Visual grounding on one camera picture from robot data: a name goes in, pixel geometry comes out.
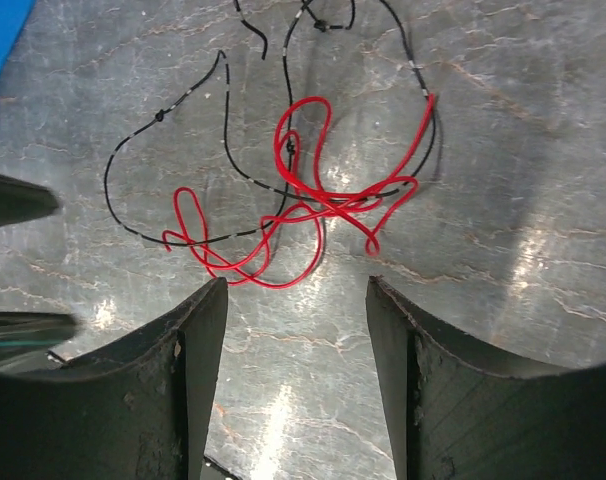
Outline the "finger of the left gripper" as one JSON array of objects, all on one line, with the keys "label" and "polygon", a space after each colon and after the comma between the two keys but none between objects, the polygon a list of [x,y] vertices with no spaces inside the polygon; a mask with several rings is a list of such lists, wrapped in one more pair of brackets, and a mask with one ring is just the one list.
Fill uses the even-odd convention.
[{"label": "finger of the left gripper", "polygon": [[0,174],[0,227],[48,217],[59,209],[51,190]]},{"label": "finger of the left gripper", "polygon": [[0,312],[0,373],[26,373],[53,366],[49,352],[78,333],[69,314]]}]

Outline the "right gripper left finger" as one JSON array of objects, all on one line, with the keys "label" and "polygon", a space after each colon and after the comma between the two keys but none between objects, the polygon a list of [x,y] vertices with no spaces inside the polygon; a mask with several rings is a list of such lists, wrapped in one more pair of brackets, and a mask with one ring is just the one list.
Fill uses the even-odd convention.
[{"label": "right gripper left finger", "polygon": [[197,479],[228,285],[53,368],[0,372],[0,479]]}]

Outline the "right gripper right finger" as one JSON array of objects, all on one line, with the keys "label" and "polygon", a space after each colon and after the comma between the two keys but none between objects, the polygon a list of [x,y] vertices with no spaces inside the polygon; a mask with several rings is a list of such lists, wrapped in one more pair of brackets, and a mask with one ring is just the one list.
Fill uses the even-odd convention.
[{"label": "right gripper right finger", "polygon": [[503,350],[371,277],[366,315],[400,479],[606,479],[606,362]]}]

